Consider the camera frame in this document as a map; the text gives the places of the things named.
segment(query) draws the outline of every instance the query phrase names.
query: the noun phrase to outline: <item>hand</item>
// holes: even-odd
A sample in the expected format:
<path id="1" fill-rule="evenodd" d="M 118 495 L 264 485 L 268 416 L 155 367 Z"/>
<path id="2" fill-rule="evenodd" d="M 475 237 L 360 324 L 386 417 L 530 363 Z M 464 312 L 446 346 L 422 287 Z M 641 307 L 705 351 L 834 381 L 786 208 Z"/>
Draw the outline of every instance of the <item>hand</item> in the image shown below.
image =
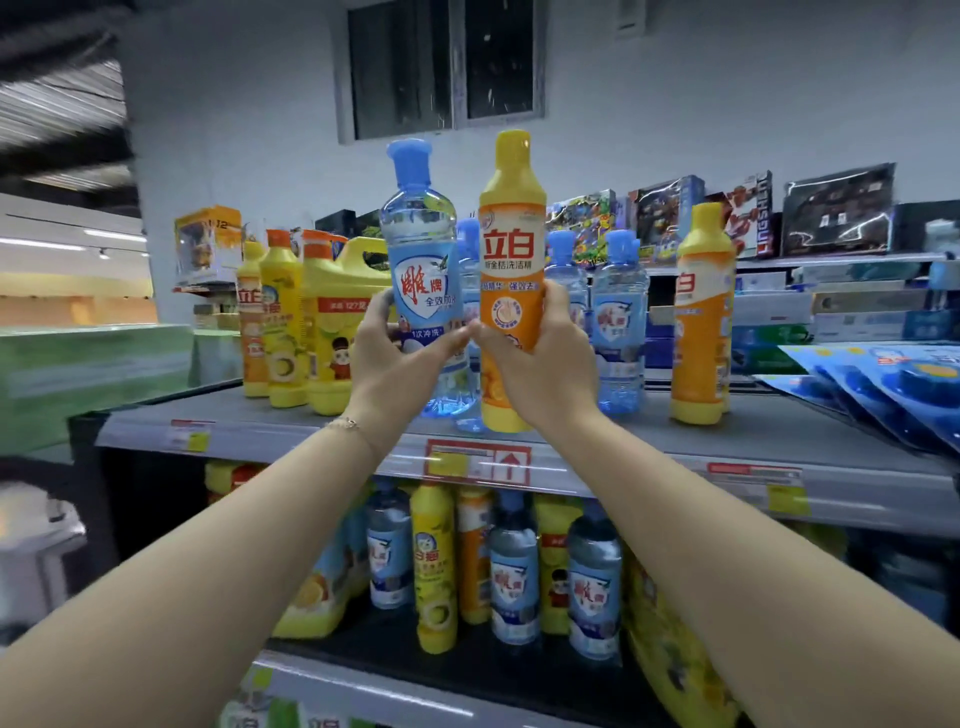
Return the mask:
<path id="1" fill-rule="evenodd" d="M 384 454 L 423 410 L 446 360 L 469 339 L 467 329 L 458 328 L 418 352 L 401 353 L 392 341 L 397 326 L 387 323 L 393 302 L 393 288 L 373 296 L 357 329 L 350 355 L 353 388 L 344 413 Z"/>
<path id="2" fill-rule="evenodd" d="M 570 321 L 566 289 L 546 280 L 540 339 L 522 352 L 495 328 L 471 321 L 468 331 L 485 356 L 496 362 L 511 406 L 545 434 L 597 408 L 597 366 L 587 335 Z"/>

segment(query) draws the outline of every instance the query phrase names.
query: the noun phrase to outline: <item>cartoon character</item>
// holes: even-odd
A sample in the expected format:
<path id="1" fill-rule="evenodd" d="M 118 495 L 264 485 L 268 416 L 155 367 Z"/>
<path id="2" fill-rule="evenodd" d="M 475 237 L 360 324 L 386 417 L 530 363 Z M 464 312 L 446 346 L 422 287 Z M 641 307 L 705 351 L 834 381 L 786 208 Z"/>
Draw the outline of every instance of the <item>cartoon character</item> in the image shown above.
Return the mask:
<path id="1" fill-rule="evenodd" d="M 333 361 L 330 369 L 334 379 L 350 379 L 350 342 L 343 336 L 333 340 Z"/>

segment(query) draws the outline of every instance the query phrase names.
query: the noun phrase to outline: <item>store shelf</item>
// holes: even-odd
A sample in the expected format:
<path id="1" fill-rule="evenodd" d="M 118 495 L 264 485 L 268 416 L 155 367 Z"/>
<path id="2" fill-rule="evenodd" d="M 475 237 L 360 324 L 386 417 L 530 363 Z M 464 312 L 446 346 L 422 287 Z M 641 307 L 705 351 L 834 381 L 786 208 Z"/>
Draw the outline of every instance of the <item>store shelf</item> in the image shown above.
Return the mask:
<path id="1" fill-rule="evenodd" d="M 642 413 L 620 423 L 773 515 L 960 537 L 955 464 L 777 394 L 733 395 L 732 412 L 714 427 L 676 423 L 668 407 L 668 391 L 647 391 Z M 111 412 L 96 444 L 270 463 L 327 422 L 229 387 Z M 414 420 L 377 472 L 591 497 L 536 432 L 471 435 L 450 420 Z"/>
<path id="2" fill-rule="evenodd" d="M 585 664 L 566 638 L 523 657 L 500 651 L 489 624 L 460 624 L 456 646 L 427 655 L 412 613 L 353 602 L 324 640 L 271 640 L 271 694 L 365 720 L 418 728 L 676 728 L 628 653 L 623 668 Z"/>

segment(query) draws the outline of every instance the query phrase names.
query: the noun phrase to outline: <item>forearm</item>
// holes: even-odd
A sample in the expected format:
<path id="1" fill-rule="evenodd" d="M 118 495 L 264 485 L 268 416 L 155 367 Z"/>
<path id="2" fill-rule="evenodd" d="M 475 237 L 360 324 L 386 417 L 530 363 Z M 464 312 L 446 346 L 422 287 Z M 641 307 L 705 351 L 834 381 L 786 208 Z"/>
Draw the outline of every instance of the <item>forearm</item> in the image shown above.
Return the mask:
<path id="1" fill-rule="evenodd" d="M 960 646 L 939 627 L 599 413 L 546 436 L 758 725 L 955 722 Z"/>
<path id="2" fill-rule="evenodd" d="M 376 465 L 321 430 L 111 571 L 0 659 L 5 721 L 209 725 Z"/>

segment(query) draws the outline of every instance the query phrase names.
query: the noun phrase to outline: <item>window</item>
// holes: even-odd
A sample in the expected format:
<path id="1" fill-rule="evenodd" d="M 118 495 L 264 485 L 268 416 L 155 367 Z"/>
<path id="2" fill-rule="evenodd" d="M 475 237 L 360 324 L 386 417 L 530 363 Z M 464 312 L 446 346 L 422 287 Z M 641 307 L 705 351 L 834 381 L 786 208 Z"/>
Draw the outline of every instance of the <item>window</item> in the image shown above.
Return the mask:
<path id="1" fill-rule="evenodd" d="M 545 2 L 348 0 L 341 141 L 543 116 Z"/>

